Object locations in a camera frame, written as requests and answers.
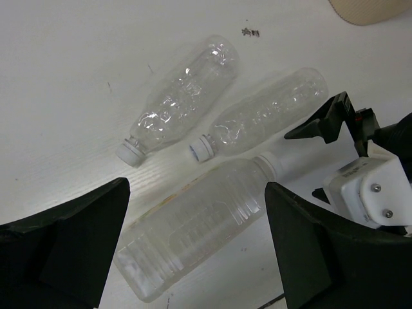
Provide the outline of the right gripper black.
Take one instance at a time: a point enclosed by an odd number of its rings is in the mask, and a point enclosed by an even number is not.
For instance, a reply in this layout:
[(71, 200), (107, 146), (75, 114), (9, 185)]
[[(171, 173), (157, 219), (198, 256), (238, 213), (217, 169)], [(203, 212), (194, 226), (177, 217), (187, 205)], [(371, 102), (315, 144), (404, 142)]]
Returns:
[(336, 141), (345, 123), (359, 156), (368, 156), (368, 142), (399, 158), (411, 158), (411, 113), (396, 124), (380, 127), (371, 108), (355, 112), (346, 91), (329, 98), (304, 123), (284, 135), (287, 140), (321, 137), (326, 144)]

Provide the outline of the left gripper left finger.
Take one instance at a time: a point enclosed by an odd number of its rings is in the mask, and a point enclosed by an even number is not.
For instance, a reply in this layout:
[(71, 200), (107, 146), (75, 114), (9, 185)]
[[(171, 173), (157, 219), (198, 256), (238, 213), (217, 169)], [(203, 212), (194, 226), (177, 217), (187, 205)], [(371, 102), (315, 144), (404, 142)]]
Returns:
[(98, 308), (129, 196), (117, 178), (1, 225), (1, 308)]

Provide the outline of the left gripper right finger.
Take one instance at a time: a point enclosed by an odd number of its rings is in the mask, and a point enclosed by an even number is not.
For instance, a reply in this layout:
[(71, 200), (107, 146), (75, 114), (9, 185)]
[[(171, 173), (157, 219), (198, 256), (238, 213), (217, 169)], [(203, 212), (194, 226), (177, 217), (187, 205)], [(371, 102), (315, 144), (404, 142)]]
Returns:
[(410, 308), (411, 239), (371, 229), (278, 183), (265, 203), (289, 308)]

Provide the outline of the long clear bottle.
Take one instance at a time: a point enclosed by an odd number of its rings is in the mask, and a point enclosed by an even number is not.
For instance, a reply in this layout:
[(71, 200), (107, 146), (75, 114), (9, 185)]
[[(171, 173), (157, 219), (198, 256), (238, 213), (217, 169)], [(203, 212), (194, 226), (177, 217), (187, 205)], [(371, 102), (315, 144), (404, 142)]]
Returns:
[(319, 71), (301, 68), (227, 108), (189, 149), (199, 163), (239, 155), (309, 116), (327, 97)]

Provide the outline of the large square clear bottle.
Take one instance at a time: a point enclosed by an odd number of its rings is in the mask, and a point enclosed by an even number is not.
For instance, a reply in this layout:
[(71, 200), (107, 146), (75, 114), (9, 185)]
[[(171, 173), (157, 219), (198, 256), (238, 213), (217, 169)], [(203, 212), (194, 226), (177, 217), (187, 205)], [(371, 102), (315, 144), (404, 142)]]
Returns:
[(271, 152), (226, 161), (147, 211), (120, 235), (114, 263), (150, 303), (266, 213), (285, 170)]

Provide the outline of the crushed clear bottle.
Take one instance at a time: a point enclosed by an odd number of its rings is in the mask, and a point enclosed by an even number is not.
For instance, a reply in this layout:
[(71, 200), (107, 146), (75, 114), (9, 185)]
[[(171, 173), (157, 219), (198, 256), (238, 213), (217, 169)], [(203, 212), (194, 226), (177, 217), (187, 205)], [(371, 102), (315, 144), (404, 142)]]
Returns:
[(117, 156), (138, 167), (151, 153), (184, 139), (233, 84), (238, 71), (238, 52), (226, 38), (211, 35), (202, 40), (151, 91)]

